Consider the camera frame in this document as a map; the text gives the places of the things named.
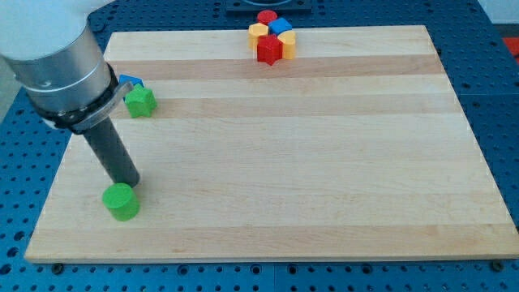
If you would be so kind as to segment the blue block behind arm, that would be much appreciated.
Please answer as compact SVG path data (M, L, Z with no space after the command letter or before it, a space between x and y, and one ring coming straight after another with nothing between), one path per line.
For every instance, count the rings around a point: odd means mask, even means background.
M138 77L135 77L135 76L132 76L132 75L123 75L123 74L121 74L119 76L118 82L120 84L123 84L125 82L131 82L134 86L139 84L141 87L144 87L143 80L141 78L138 78Z

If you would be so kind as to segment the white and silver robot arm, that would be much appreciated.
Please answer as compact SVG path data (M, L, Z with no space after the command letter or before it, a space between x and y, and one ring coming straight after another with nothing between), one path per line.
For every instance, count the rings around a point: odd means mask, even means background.
M133 89L120 84L88 25L109 0L2 0L1 57L51 127L83 133Z

